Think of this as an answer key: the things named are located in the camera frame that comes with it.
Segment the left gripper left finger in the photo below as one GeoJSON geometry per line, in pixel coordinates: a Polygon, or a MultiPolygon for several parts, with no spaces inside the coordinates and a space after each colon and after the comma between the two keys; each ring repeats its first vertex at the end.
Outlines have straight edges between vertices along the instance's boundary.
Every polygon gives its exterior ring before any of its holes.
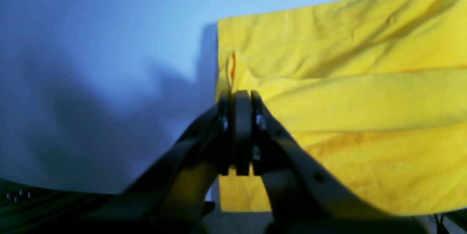
{"type": "Polygon", "coordinates": [[[84,217],[86,234],[196,233],[205,196],[231,163],[230,94],[223,92],[123,194],[84,217]]]}

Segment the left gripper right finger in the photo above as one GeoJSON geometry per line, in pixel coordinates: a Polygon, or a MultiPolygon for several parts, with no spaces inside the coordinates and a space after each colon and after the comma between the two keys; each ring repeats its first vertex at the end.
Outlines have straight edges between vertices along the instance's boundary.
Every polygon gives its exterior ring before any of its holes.
{"type": "Polygon", "coordinates": [[[233,97],[233,162],[238,176],[260,176],[273,222],[267,234],[427,234],[357,197],[307,154],[256,91],[233,97]]]}

